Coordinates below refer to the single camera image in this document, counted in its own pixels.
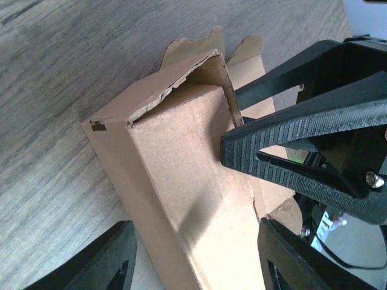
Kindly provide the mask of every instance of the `cardboard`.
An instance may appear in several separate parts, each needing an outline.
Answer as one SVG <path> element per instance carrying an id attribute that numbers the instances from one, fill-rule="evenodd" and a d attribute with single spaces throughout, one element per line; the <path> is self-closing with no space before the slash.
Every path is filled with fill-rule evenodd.
<path id="1" fill-rule="evenodd" d="M 264 74 L 261 47 L 260 36 L 246 38 L 228 74 L 221 28 L 173 42 L 159 72 L 82 123 L 166 289 L 264 289 L 258 218 L 301 228 L 297 213 L 281 212 L 297 212 L 294 192 L 219 161 L 220 136 L 242 125 L 232 84 Z M 273 111 L 268 99 L 244 115 Z"/>

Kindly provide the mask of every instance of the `metal screw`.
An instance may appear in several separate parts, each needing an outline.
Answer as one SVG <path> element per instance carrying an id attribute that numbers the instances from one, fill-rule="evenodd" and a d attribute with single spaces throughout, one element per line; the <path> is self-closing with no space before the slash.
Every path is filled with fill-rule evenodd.
<path id="1" fill-rule="evenodd" d="M 308 237 L 310 235 L 310 230 L 308 228 L 301 228 L 300 237 Z"/>
<path id="2" fill-rule="evenodd" d="M 365 173 L 365 182 L 373 189 L 379 189 L 385 185 L 385 180 L 372 171 L 367 171 Z"/>

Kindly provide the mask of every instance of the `black cable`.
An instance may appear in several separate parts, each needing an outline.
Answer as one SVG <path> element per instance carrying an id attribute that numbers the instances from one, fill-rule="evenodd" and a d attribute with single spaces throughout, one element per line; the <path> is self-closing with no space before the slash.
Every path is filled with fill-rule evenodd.
<path id="1" fill-rule="evenodd" d="M 324 243 L 323 241 L 319 238 L 319 236 L 317 235 L 316 231 L 314 230 L 314 227 L 313 225 L 311 225 L 311 231 L 314 233 L 314 236 L 316 237 L 316 239 L 319 241 L 319 243 L 321 244 L 321 247 L 323 248 L 323 250 L 333 259 L 335 260 L 340 266 L 344 267 L 344 268 L 347 268 L 347 269 L 362 269 L 362 270 L 382 270 L 384 268 L 386 268 L 387 266 L 387 260 L 386 260 L 386 263 L 382 266 L 382 267 L 362 267 L 362 266 L 354 266 L 354 265 L 351 265 L 351 264 L 348 264 L 346 262 L 344 262 L 340 257 L 338 257 L 335 253 L 333 253 Z M 385 233 L 384 231 L 380 228 L 380 231 L 382 232 L 382 236 L 383 236 L 383 239 L 385 241 L 385 245 L 386 245 L 386 237 L 385 237 Z"/>

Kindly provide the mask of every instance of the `black plastic part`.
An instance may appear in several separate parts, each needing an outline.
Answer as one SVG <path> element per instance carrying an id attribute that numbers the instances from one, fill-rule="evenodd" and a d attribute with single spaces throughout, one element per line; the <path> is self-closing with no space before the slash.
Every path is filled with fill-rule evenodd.
<path id="1" fill-rule="evenodd" d="M 318 42 L 237 90 L 238 104 L 244 109 L 292 86 L 305 85 L 298 104 L 257 120 L 244 118 L 245 125 L 226 132 L 221 140 L 222 164 L 371 224 L 384 223 L 387 189 L 368 186 L 365 172 L 384 176 L 387 171 L 383 134 L 387 43 L 368 42 L 364 37 L 345 43 Z M 260 152 L 272 145 L 322 152 L 333 170 Z"/>
<path id="2" fill-rule="evenodd" d="M 266 290 L 375 289 L 328 260 L 276 220 L 261 219 L 258 249 Z"/>
<path id="3" fill-rule="evenodd" d="M 136 253 L 133 223 L 120 221 L 26 290 L 130 289 Z"/>

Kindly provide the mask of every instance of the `gray wooden surface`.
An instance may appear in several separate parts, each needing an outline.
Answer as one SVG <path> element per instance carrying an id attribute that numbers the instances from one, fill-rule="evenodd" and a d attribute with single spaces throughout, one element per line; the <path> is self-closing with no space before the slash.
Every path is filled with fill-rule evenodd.
<path id="1" fill-rule="evenodd" d="M 227 56 L 263 35 L 266 69 L 350 35 L 340 0 L 0 2 L 1 289 L 27 286 L 126 218 L 80 121 L 157 70 L 174 39 L 214 25 Z M 158 289 L 150 277 L 140 244 L 133 288 Z"/>

